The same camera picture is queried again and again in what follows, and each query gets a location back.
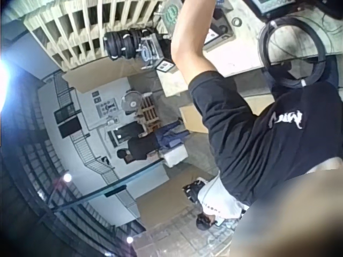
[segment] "black t-shirt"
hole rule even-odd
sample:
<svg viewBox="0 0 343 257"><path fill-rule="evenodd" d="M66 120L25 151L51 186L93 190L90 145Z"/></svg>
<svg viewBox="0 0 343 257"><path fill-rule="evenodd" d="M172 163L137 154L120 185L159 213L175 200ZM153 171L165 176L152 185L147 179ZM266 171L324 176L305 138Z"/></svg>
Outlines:
<svg viewBox="0 0 343 257"><path fill-rule="evenodd" d="M217 72L195 77L190 93L224 187L246 205L285 180L342 158L342 102L328 83L293 89L259 116Z"/></svg>
<svg viewBox="0 0 343 257"><path fill-rule="evenodd" d="M131 138L128 141L128 148L132 157L139 160L146 160L147 154L159 149L155 133L150 133L145 137Z"/></svg>

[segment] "control panel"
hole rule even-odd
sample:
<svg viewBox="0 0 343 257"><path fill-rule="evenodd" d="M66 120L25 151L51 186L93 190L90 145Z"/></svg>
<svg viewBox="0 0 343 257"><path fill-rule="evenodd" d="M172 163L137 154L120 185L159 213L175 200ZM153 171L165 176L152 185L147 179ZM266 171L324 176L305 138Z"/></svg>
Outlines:
<svg viewBox="0 0 343 257"><path fill-rule="evenodd" d="M254 14L263 22L280 18L296 12L299 0L243 0Z"/></svg>
<svg viewBox="0 0 343 257"><path fill-rule="evenodd" d="M118 106L114 98L103 101L96 105L96 110L98 111L99 117L106 117L108 115L113 115L118 111Z"/></svg>
<svg viewBox="0 0 343 257"><path fill-rule="evenodd" d="M288 4L295 3L296 0L251 0L256 7L258 7L261 13L267 13L283 7Z"/></svg>

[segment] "ceiling light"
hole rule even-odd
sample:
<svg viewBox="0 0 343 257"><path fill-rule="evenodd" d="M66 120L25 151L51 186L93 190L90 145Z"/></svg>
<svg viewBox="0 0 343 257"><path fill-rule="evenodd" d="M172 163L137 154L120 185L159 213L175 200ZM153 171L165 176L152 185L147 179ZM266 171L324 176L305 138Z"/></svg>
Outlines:
<svg viewBox="0 0 343 257"><path fill-rule="evenodd" d="M70 175L70 173L66 173L66 174L64 174L64 176L63 176L63 180L65 181L65 182L70 182L71 181L71 175Z"/></svg>
<svg viewBox="0 0 343 257"><path fill-rule="evenodd" d="M128 244L132 244L133 238L132 237L127 237L126 242L128 242Z"/></svg>
<svg viewBox="0 0 343 257"><path fill-rule="evenodd" d="M0 112L5 104L9 80L10 75L6 68L6 65L2 61L0 61Z"/></svg>

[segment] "person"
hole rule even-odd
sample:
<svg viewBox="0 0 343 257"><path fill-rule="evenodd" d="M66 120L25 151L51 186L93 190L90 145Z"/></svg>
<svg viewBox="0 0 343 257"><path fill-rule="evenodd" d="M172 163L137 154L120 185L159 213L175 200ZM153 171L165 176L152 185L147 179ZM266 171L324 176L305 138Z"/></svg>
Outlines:
<svg viewBox="0 0 343 257"><path fill-rule="evenodd" d="M342 166L342 102L335 88L338 85L332 84L336 80L324 76L302 88L279 90L278 94L272 90L275 102L254 115L204 57L202 48L215 2L184 2L171 56L208 128L224 188L250 206L288 179ZM337 73L331 71L328 76Z"/></svg>
<svg viewBox="0 0 343 257"><path fill-rule="evenodd" d="M220 172L210 182L197 178L182 189L191 202L201 205L202 212L197 216L196 226L203 231L214 224L220 225L224 220L241 219L249 208L227 192Z"/></svg>
<svg viewBox="0 0 343 257"><path fill-rule="evenodd" d="M174 133L171 130L180 126L182 120L158 128L156 131L149 133L144 137L134 137L128 140L128 149L122 148L117 151L117 157L120 159L131 155L136 161L146 160L148 157L154 158L155 155L149 155L162 147L167 147L174 140L183 140L190 132L184 130Z"/></svg>

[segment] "wooden pallet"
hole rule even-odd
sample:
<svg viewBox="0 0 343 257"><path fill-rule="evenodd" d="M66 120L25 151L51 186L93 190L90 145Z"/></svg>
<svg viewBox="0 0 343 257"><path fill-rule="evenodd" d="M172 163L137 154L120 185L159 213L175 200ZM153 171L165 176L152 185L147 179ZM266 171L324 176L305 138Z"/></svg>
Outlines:
<svg viewBox="0 0 343 257"><path fill-rule="evenodd" d="M63 71L107 56L103 35L157 25L165 0L56 0L24 19L39 45Z"/></svg>
<svg viewBox="0 0 343 257"><path fill-rule="evenodd" d="M143 123L145 124L148 133L161 127L160 118L157 115L154 102L150 96L143 98L139 113L144 116Z"/></svg>

